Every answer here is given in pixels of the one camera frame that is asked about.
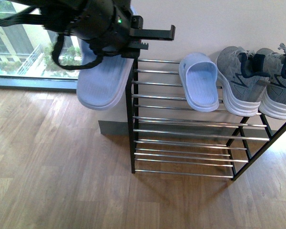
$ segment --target black strap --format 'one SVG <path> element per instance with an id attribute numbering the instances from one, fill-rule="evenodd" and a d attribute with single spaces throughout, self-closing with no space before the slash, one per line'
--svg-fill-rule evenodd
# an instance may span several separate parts
<path id="1" fill-rule="evenodd" d="M 98 55 L 96 59 L 88 64 L 85 65 L 61 65 L 59 63 L 59 56 L 61 54 L 62 48 L 63 48 L 63 43 L 64 43 L 64 35 L 60 33 L 57 37 L 57 42 L 54 45 L 54 49 L 52 52 L 52 59 L 53 61 L 60 66 L 61 68 L 65 70 L 82 70 L 82 69 L 89 69 L 89 68 L 94 68 L 95 66 L 99 65 L 102 61 L 104 56 L 103 55 Z"/>
<path id="2" fill-rule="evenodd" d="M 44 25 L 49 20 L 49 17 L 44 15 L 36 15 L 36 14 L 29 14 L 33 10 L 35 10 L 36 7 L 31 6 L 23 11 L 16 13 L 15 15 L 12 15 L 10 17 L 0 19 L 0 26 L 1 27 L 7 27 L 11 25 L 17 25 L 17 24 L 31 24 L 31 25 Z"/>

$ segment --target shoelace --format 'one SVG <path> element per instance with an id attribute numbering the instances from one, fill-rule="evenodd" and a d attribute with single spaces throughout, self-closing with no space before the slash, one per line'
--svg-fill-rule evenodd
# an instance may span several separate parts
<path id="1" fill-rule="evenodd" d="M 286 45 L 284 45 L 283 43 L 280 43 L 280 47 L 278 47 L 279 50 L 283 50 L 284 53 L 286 54 Z"/>

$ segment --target wooden floor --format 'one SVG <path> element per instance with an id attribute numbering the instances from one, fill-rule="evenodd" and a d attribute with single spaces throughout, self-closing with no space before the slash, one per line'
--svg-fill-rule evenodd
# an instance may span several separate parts
<path id="1" fill-rule="evenodd" d="M 0 229 L 259 228 L 286 229 L 286 135 L 236 182 L 133 175 L 76 95 L 0 90 Z"/>

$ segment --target building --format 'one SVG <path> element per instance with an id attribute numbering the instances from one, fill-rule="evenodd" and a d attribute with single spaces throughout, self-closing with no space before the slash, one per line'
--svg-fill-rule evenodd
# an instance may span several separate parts
<path id="1" fill-rule="evenodd" d="M 0 18 L 11 16 L 27 6 L 0 0 Z M 49 76 L 45 74 L 45 52 L 56 41 L 56 33 L 41 25 L 13 25 L 0 27 L 0 74 Z M 66 37 L 62 54 L 70 47 L 79 47 L 75 38 Z"/>

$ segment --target tree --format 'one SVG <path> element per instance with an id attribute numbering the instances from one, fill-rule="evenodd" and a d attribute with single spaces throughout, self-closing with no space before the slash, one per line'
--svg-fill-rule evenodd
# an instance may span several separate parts
<path id="1" fill-rule="evenodd" d="M 0 0 L 0 18 L 7 17 L 11 8 L 13 9 L 13 4 L 10 1 Z"/>
<path id="2" fill-rule="evenodd" d="M 48 47 L 44 48 L 44 63 L 46 65 L 45 71 L 53 72 L 60 76 L 69 77 L 68 73 L 73 73 L 74 71 L 66 71 L 54 63 L 52 59 L 53 44 L 49 44 Z M 65 52 L 61 54 L 60 63 L 62 65 L 81 65 L 80 58 L 81 51 L 80 48 L 75 48 L 74 46 L 69 47 Z"/>

